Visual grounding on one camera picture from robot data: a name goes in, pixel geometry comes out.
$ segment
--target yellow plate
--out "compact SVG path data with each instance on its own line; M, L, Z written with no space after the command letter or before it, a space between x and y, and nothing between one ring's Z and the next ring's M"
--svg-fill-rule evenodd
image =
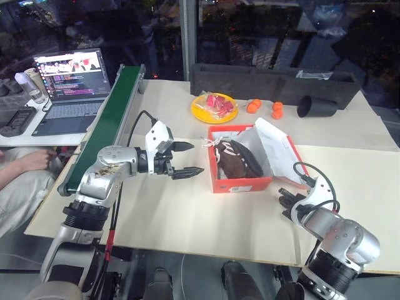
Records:
M207 95L201 95L198 96L197 98L195 98L191 104L191 111L193 116L195 116L197 119L199 119L200 121L209 123L209 124L221 124L221 123L225 123L228 122L232 119L234 119L237 115L238 115L238 105L236 104L236 101L224 94L219 94L218 92L214 92L213 94L218 95L218 96L222 96L224 97L226 100L230 101L233 106L235 107L233 109L233 111L228 114L227 116L224 116L222 119L215 119L213 118L213 114L211 114L210 112L200 108L199 106L196 105L196 103L200 100L203 100Z

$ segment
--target laptop keyboard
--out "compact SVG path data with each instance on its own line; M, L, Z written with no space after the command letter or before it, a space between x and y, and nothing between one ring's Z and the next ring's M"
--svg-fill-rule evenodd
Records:
M101 102L89 102L82 104L57 105L53 106L46 116L46 119L72 118L95 116Z

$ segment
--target person's arm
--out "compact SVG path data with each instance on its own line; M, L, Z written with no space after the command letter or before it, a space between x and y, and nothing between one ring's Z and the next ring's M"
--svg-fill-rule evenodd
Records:
M0 191L22 173L45 170L56 153L51 150L38 150L10 162L0 170Z

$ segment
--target white pants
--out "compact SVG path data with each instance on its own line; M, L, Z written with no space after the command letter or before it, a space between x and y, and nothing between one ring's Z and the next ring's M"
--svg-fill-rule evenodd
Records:
M38 147L18 147L5 152L0 169ZM0 191L0 238L24 224L35 212L54 184L56 176L45 170L29 171Z

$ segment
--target glass window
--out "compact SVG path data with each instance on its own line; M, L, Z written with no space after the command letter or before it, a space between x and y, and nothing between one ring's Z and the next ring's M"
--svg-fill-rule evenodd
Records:
M120 64L146 78L183 80L179 0L25 0L0 5L0 78L32 56L101 48L111 83Z
M399 1L199 0L197 62L352 72L400 108Z

